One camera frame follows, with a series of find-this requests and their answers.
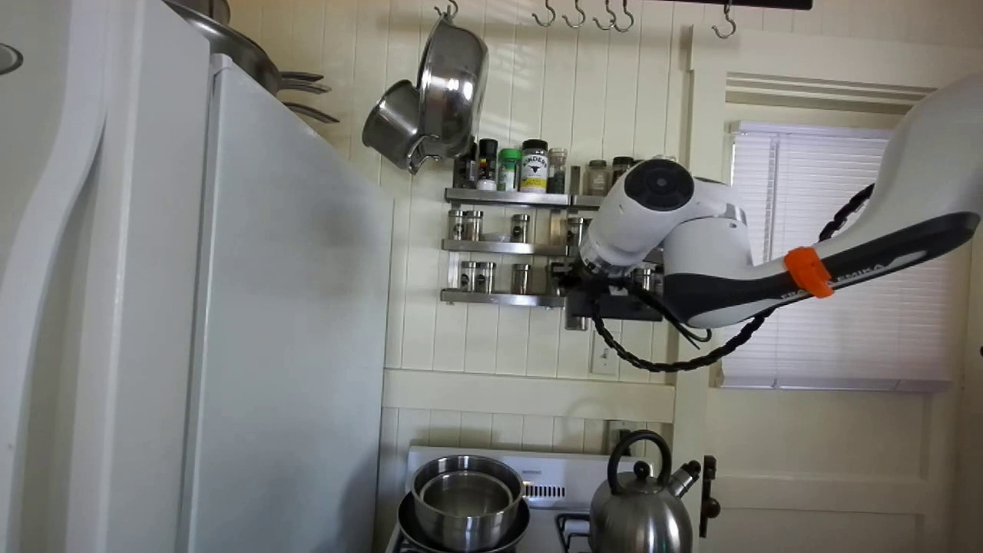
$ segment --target white refrigerator door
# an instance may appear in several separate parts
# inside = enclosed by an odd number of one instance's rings
[[[211,102],[189,551],[373,551],[391,198],[235,65]]]

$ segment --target kettle handle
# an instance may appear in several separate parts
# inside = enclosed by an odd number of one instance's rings
[[[664,485],[664,482],[671,478],[674,450],[671,450],[666,440],[657,435],[657,433],[651,433],[651,430],[623,430],[623,433],[619,435],[614,448],[610,448],[610,457],[609,457],[609,487],[610,487],[610,494],[620,494],[620,490],[623,490],[623,485],[619,482],[619,464],[620,464],[620,457],[627,457],[627,454],[630,454],[630,444],[632,444],[632,443],[641,443],[641,440],[644,440],[644,443],[656,443],[657,450],[662,450],[662,461],[664,461],[656,482]]]

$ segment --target white beadboard wall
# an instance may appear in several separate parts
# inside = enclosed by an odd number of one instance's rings
[[[409,443],[539,444],[600,450],[606,418],[657,428],[674,418],[674,381],[606,358],[594,333],[565,333],[559,311],[444,304],[441,251],[448,167],[418,175],[364,148],[364,120],[398,81],[414,81],[435,21],[429,0],[230,0],[235,25],[279,66],[319,69],[328,95],[305,98],[336,115],[326,140],[400,197],[387,333],[382,534],[392,523]],[[601,0],[580,0],[601,15]],[[735,10],[741,27],[938,46],[983,46],[980,0],[814,0],[810,11]],[[490,44],[479,135],[548,137],[571,164],[591,155],[678,155],[688,150],[688,27],[720,25],[720,6],[630,0],[636,27],[587,21],[539,27],[540,0],[462,0],[458,25]],[[648,357],[674,357],[664,324],[614,323]]]

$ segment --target orange band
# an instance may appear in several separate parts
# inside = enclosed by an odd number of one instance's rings
[[[817,248],[794,248],[788,251],[788,271],[797,280],[797,285],[814,297],[829,297],[832,294],[832,277],[822,265],[822,258],[817,255]]]

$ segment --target wall hook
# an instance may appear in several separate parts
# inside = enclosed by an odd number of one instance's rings
[[[570,27],[583,27],[587,11],[583,11],[580,0],[576,0],[576,10],[580,11],[580,21],[577,21],[577,25],[571,25],[571,18],[570,18],[570,15],[563,15],[563,21],[565,21]]]
[[[444,15],[444,18],[458,18],[458,0],[448,0],[445,10],[434,6],[434,11]]]
[[[630,27],[636,27],[636,15],[627,10],[627,0],[620,0],[620,11],[627,15],[627,25],[620,27],[619,18],[610,15],[610,27],[619,34],[627,34]]]
[[[557,21],[557,10],[549,0],[545,0],[545,10],[549,11],[549,18],[540,18],[539,11],[531,11],[536,25],[549,27]]]
[[[720,27],[712,25],[712,34],[715,34],[720,41],[729,41],[729,37],[736,34],[736,21],[735,21],[735,15],[730,15],[730,4],[735,4],[735,0],[724,4],[729,30],[720,30]]]
[[[619,25],[619,11],[610,10],[610,0],[606,0],[606,11],[609,11],[609,21]]]

